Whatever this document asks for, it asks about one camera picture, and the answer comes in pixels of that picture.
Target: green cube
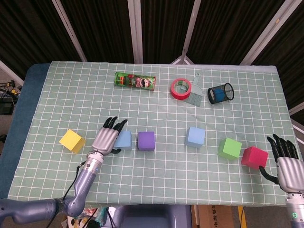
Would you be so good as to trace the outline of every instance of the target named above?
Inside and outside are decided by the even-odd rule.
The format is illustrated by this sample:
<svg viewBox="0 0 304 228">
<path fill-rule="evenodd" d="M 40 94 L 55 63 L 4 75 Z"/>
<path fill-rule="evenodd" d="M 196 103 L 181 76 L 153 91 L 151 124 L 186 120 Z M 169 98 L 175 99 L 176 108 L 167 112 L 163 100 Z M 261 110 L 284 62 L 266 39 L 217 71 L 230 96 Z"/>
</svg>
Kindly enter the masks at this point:
<svg viewBox="0 0 304 228">
<path fill-rule="evenodd" d="M 242 143 L 230 138 L 222 140 L 219 144 L 218 155 L 233 160 L 239 157 Z"/>
</svg>

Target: pen holder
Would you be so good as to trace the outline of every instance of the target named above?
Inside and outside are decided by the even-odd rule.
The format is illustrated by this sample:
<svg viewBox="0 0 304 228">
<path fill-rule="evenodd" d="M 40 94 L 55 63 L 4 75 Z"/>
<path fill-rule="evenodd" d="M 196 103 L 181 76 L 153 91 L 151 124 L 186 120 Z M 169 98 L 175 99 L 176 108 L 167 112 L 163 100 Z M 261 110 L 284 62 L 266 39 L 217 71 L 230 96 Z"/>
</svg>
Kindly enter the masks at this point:
<svg viewBox="0 0 304 228">
<path fill-rule="evenodd" d="M 230 83 L 208 89 L 208 98 L 211 104 L 223 101 L 231 101 L 234 98 L 234 90 Z"/>
</svg>

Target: table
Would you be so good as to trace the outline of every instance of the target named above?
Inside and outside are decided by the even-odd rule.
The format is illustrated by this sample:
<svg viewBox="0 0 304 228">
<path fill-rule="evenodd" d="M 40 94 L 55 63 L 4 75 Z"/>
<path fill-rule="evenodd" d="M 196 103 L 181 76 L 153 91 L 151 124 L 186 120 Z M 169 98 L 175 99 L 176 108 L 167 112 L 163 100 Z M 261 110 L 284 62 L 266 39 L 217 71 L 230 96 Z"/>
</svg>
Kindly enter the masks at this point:
<svg viewBox="0 0 304 228">
<path fill-rule="evenodd" d="M 157 77 L 154 92 L 114 87 L 116 71 Z M 201 75 L 204 97 L 195 107 L 171 97 L 178 77 Z M 230 82 L 232 102 L 210 104 L 207 89 Z M 87 204 L 282 205 L 285 193 L 238 160 L 217 156 L 219 142 L 230 137 L 242 151 L 257 146 L 271 152 L 266 136 L 276 133 L 297 146 L 275 67 L 207 65 L 133 65 L 53 62 L 45 79 L 9 195 L 37 200 L 63 196 L 76 166 L 109 116 L 128 118 L 133 150 L 105 157 Z M 184 145 L 186 130 L 206 129 L 200 149 Z M 79 154 L 59 144 L 67 129 L 86 138 Z M 154 152 L 136 150 L 138 131 L 155 131 Z M 266 169 L 276 175 L 269 154 Z"/>
</svg>

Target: red tape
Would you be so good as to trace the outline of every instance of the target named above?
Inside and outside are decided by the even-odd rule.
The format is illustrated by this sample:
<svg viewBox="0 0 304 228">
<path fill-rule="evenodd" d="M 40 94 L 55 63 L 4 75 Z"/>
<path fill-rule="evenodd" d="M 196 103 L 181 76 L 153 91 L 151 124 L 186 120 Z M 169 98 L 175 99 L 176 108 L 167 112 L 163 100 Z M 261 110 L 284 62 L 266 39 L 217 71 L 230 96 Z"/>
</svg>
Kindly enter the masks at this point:
<svg viewBox="0 0 304 228">
<path fill-rule="evenodd" d="M 179 94 L 175 91 L 176 86 L 186 86 L 188 90 L 183 94 Z M 190 93 L 191 93 L 191 83 L 187 79 L 178 78 L 178 79 L 175 79 L 172 82 L 172 84 L 171 84 L 171 94 L 174 98 L 176 98 L 178 100 L 184 100 L 184 99 L 187 99 L 190 96 Z"/>
</svg>

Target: yellow cube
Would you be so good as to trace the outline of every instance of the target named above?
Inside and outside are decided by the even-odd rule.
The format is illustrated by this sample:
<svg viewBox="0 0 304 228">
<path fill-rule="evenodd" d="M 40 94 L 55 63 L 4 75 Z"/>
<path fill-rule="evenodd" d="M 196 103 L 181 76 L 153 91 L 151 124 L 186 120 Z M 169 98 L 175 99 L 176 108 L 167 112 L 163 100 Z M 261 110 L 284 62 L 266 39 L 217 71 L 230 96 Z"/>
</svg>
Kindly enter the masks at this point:
<svg viewBox="0 0 304 228">
<path fill-rule="evenodd" d="M 81 147 L 84 146 L 86 140 L 72 130 L 68 130 L 59 142 L 70 151 L 78 153 Z"/>
</svg>

